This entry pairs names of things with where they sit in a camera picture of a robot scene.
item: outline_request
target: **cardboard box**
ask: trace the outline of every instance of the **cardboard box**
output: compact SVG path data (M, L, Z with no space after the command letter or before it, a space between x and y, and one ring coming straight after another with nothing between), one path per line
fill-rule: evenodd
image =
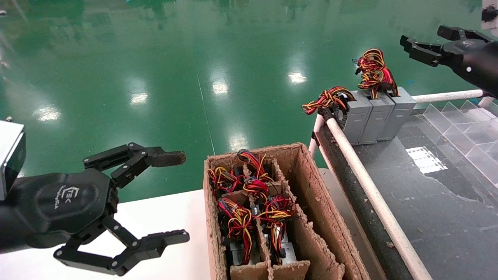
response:
M296 214L287 223L297 261L272 266L260 220L256 220L261 262L255 265L227 267L226 250L221 245L217 200L209 183L208 169L251 170L237 159L237 153L210 156L204 162L204 196L206 206L208 252L212 280L369 280L351 234L330 198L314 160L302 143L251 150L263 156L263 166L275 183L269 183L270 195L286 194L296 202ZM255 199L244 191L231 194L254 206Z

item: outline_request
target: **black table surface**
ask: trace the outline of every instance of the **black table surface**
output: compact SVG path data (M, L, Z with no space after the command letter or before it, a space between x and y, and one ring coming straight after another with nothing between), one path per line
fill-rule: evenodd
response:
M410 279L326 128L317 134L389 279ZM447 169L422 173L406 151L426 147ZM498 190L423 116L392 141L354 150L435 280L498 279Z

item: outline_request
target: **wire bundle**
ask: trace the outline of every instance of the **wire bundle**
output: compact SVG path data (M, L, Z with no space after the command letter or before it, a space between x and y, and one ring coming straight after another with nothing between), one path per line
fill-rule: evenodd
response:
M253 194L254 197L262 199L265 203L268 201L268 187L256 177L246 178L242 189L247 193Z
M396 82L391 71L385 64L384 53L377 48L367 50L357 61L358 70L362 73L362 81L358 84L360 89L370 89L372 99L377 99L379 90L392 87L395 96L399 96Z
M211 182L213 183L213 186L215 187L215 189L213 190L213 194L215 196L216 190L221 190L224 193L234 192L237 186L241 184L240 177L243 177L243 175L241 175L239 176L239 178L237 178L233 169L228 172L221 166L216 167L214 170L208 169L208 174Z
M244 259L242 264L247 265L252 249L250 231L254 229L251 211L227 197L222 197L218 200L218 207L228 217L227 237L235 240L242 238L244 243Z
M255 176L257 179L263 182L273 182L273 179L268 175L266 171L264 171L264 167L262 165L262 162L264 161L266 154L261 159L259 159L248 150L241 149L237 153L237 157L239 158L239 160L247 163L249 166L251 166L256 170Z
M346 88L335 87L331 88L330 90L323 91L317 100L312 101L308 104L303 104L302 108L304 110L304 113L307 115L313 114L317 109L327 108L331 103L335 103L341 106L343 109L347 109L347 106L341 99L341 96L346 102L355 100L351 92L349 92Z
M282 238L285 234L285 222L294 215L295 206L290 197L277 194L269 197L265 211L257 217L268 222L270 228L270 249L273 262L282 264Z

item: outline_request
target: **green epoxy floor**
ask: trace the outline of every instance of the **green epoxy floor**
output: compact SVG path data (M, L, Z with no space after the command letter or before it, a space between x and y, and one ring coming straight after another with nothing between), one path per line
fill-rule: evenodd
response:
M183 150L120 191L132 201L202 188L208 155L301 141L307 103L356 89L351 62L385 52L413 95L473 88L412 61L402 34L480 28L480 0L0 0L0 117L26 125L25 176L78 172L134 141Z

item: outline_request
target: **gray metal casing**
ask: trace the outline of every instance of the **gray metal casing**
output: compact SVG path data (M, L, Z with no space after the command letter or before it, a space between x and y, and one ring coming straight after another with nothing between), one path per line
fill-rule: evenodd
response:
M358 144L374 144L382 131L385 122L389 118L394 102L387 96L387 94L379 93L377 99L369 100L372 105L372 112L370 113L365 129L358 141Z
M291 242L282 243L282 249L285 250L285 258L282 258L283 265L297 262L296 252Z
M234 260L234 266L242 265L242 261L244 260L244 250L232 251L232 258ZM259 249L253 247L250 251L250 258L248 265L255 265L260 262L261 262L261 255L259 254Z
M234 266L240 266L244 260L244 244L241 240L230 242L230 251L232 251L232 260ZM249 265L255 265L261 262L261 255L257 246L256 236L252 236L252 249L250 251Z
M345 115L343 115L338 106L333 106L332 109L334 118L342 128L349 143L351 145L358 145L373 106L369 99L361 92L352 91L351 94L355 98L355 101L347 102L348 111Z
M0 201L7 197L25 158L24 125L0 121Z
M404 88L398 87L398 92L399 96L392 97L388 95L394 102L394 109L378 136L378 141L393 140L417 104Z

